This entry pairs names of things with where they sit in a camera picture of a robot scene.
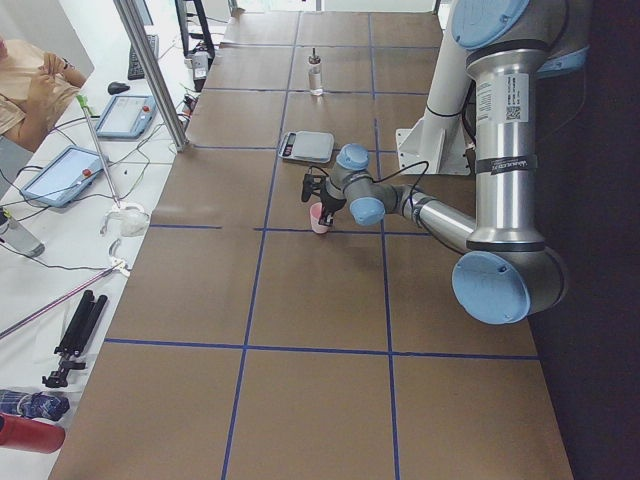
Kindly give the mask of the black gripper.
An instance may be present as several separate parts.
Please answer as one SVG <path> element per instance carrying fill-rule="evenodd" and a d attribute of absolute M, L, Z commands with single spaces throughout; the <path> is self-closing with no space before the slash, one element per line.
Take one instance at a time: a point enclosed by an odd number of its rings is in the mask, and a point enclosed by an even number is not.
<path fill-rule="evenodd" d="M 345 206 L 345 196 L 331 180 L 325 180 L 320 188 L 320 199 L 322 204 L 320 204 L 318 223 L 332 228 L 334 214 Z"/>

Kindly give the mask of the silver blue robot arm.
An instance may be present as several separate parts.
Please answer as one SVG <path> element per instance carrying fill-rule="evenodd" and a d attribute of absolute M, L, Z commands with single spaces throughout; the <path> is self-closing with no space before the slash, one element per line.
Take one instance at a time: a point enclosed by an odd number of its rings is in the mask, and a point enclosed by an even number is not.
<path fill-rule="evenodd" d="M 487 324 L 508 324 L 559 303 L 566 269 L 534 222 L 536 83 L 581 69 L 589 50 L 588 1 L 456 1 L 452 4 L 423 117 L 399 130 L 411 166 L 446 173 L 462 151 L 465 108 L 476 108 L 473 215 L 417 186 L 374 179 L 369 156 L 345 145 L 325 175 L 306 174 L 301 197 L 319 197 L 320 221 L 348 208 L 362 226 L 398 214 L 460 253 L 455 297 Z"/>

